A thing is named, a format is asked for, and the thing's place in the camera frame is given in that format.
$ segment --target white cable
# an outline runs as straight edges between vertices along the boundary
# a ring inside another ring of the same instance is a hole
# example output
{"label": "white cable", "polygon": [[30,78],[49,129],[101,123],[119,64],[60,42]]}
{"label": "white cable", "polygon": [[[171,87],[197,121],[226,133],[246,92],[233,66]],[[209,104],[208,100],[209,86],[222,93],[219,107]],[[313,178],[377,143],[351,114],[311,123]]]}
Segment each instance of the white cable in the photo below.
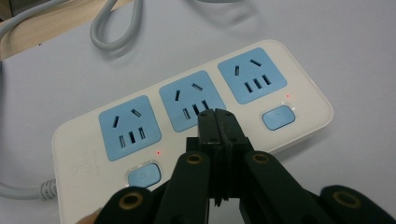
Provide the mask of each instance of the white cable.
{"label": "white cable", "polygon": [[56,198],[55,179],[48,180],[35,189],[15,188],[7,184],[0,183],[0,196],[18,200],[40,199],[47,201]]}
{"label": "white cable", "polygon": [[[37,7],[32,7],[22,13],[18,14],[14,18],[5,21],[4,25],[0,27],[0,41],[3,39],[4,35],[17,26],[22,21],[32,17],[40,12],[46,11],[50,8],[57,7],[60,4],[67,2],[68,0],[51,0],[47,3],[41,4]],[[1,67],[0,61],[0,79],[3,75],[3,69]],[[42,183],[38,188],[35,189],[23,189],[23,188],[15,188],[10,185],[4,184],[0,182],[0,196],[11,198],[11,199],[19,199],[19,200],[32,200],[32,199],[41,199],[42,201],[46,201],[49,199],[56,198],[56,184],[55,179],[51,179]]]}
{"label": "white cable", "polygon": [[128,27],[128,30],[125,32],[123,36],[121,36],[118,40],[113,42],[105,42],[102,37],[99,35],[100,28],[105,20],[111,13],[111,8],[117,3],[118,0],[108,0],[96,18],[93,20],[90,30],[90,36],[92,43],[99,49],[105,51],[113,51],[117,49],[121,49],[126,46],[131,40],[134,39],[134,36],[137,34],[137,29],[139,27],[140,18],[142,14],[142,6],[143,0],[134,0],[134,14],[132,16],[131,24]]}

